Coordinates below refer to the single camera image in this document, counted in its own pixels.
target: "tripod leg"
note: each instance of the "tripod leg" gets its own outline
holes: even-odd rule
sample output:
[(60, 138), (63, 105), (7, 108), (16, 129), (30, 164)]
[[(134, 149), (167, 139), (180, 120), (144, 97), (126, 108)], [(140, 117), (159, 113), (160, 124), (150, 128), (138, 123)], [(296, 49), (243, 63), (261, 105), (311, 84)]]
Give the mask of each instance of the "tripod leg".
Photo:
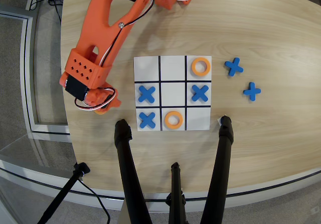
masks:
[(186, 224), (185, 197), (181, 188), (180, 165), (172, 165), (172, 192), (168, 195), (166, 204), (170, 206), (169, 224)]
[(51, 202), (49, 207), (45, 210), (44, 214), (40, 218), (38, 224), (45, 224), (55, 213), (56, 209), (60, 205), (60, 203), (64, 200), (68, 192), (74, 186), (76, 181), (79, 179), (80, 176), (84, 176), (85, 174), (90, 172), (90, 169), (85, 163), (80, 163), (79, 165), (74, 166), (76, 170), (73, 172), (74, 174), (65, 184), (65, 186), (61, 189), (55, 199)]
[(219, 145), (201, 224), (221, 224), (223, 219), (234, 135), (229, 117), (222, 117), (221, 123)]
[(119, 168), (124, 188), (130, 222), (132, 224), (151, 224), (144, 196), (142, 194), (129, 140), (130, 126), (126, 120), (120, 120), (115, 126), (115, 146), (118, 152)]

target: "screw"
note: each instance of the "screw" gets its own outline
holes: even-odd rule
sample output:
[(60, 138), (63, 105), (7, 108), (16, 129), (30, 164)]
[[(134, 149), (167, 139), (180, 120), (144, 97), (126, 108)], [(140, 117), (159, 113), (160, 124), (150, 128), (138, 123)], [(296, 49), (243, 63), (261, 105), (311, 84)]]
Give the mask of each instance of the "screw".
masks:
[(121, 22), (121, 23), (118, 24), (118, 26), (119, 26), (119, 28), (123, 29), (125, 24), (124, 24), (124, 22)]

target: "game piece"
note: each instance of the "game piece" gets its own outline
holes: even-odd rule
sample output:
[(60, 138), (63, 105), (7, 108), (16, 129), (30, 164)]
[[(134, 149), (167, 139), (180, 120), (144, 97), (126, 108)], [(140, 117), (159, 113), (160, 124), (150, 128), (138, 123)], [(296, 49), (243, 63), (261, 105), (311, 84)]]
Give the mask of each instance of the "game piece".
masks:
[[(204, 72), (199, 72), (196, 70), (196, 64), (201, 61), (205, 62), (205, 64), (206, 64), (206, 69)], [(203, 77), (211, 71), (211, 64), (210, 64), (209, 60), (207, 60), (204, 57), (196, 58), (192, 63), (192, 71), (193, 71), (193, 73), (195, 73), (195, 75)]]
[(145, 99), (147, 99), (151, 103), (155, 102), (155, 98), (152, 96), (152, 93), (155, 92), (155, 90), (155, 87), (150, 87), (149, 90), (147, 90), (144, 86), (140, 86), (139, 91), (141, 92), (141, 96), (139, 97), (138, 101), (143, 102)]
[(155, 128), (155, 123), (152, 121), (153, 118), (155, 118), (155, 113), (150, 113), (148, 116), (144, 113), (140, 113), (139, 117), (141, 118), (142, 122), (140, 123), (140, 127), (143, 129), (147, 125), (149, 125), (152, 129)]
[[(179, 122), (176, 125), (172, 125), (169, 122), (169, 119), (171, 116), (176, 116), (179, 118)], [(165, 124), (168, 128), (172, 129), (172, 130), (176, 130), (178, 129), (180, 126), (182, 126), (183, 124), (183, 116), (181, 115), (181, 113), (177, 112), (177, 111), (171, 111), (169, 112), (166, 117), (165, 117)]]
[(255, 83), (254, 82), (250, 82), (249, 89), (248, 90), (244, 90), (243, 93), (244, 93), (244, 95), (250, 96), (250, 100), (254, 102), (255, 101), (255, 95), (261, 93), (261, 89), (260, 88), (255, 88)]
[(244, 71), (244, 69), (239, 66), (239, 63), (240, 63), (240, 58), (238, 57), (234, 58), (233, 63), (229, 61), (225, 62), (225, 66), (230, 68), (230, 71), (229, 71), (230, 77), (233, 77), (236, 72), (242, 73)]
[(194, 102), (196, 102), (199, 98), (201, 98), (204, 102), (207, 102), (207, 100), (209, 100), (205, 95), (205, 92), (209, 90), (209, 87), (207, 87), (206, 85), (204, 85), (201, 89), (199, 89), (199, 87), (197, 87), (196, 85), (193, 85), (192, 89), (195, 92), (195, 95), (192, 97), (192, 100)]

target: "wooden table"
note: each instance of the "wooden table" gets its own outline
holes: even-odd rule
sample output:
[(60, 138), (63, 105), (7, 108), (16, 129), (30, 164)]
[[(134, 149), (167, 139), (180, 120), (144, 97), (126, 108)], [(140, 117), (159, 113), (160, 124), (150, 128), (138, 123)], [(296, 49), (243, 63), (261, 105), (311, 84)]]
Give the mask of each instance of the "wooden table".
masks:
[[(61, 66), (80, 36), (90, 0), (64, 0)], [(114, 0), (109, 22), (132, 2)], [(193, 0), (171, 10), (153, 7), (133, 27), (108, 82), (120, 108), (105, 115), (81, 111), (64, 91), (71, 139), (78, 162), (91, 169), (91, 187), (122, 191), (114, 125), (126, 119), (144, 192), (170, 192), (171, 165), (181, 166), (184, 191), (206, 191), (218, 143), (217, 118), (232, 119), (229, 188), (262, 183), (321, 166), (321, 7), (307, 0)], [(134, 56), (211, 55), (210, 131), (138, 132)], [(227, 77), (225, 61), (240, 57), (244, 73)], [(256, 102), (242, 92), (254, 81)]]

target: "tic-tac-toe board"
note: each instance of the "tic-tac-toe board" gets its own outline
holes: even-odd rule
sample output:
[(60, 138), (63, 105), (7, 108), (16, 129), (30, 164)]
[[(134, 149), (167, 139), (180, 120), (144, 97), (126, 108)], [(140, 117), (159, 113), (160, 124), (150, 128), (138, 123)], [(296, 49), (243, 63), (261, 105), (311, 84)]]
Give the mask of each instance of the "tic-tac-toe board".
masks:
[(134, 58), (138, 131), (209, 130), (211, 56)]

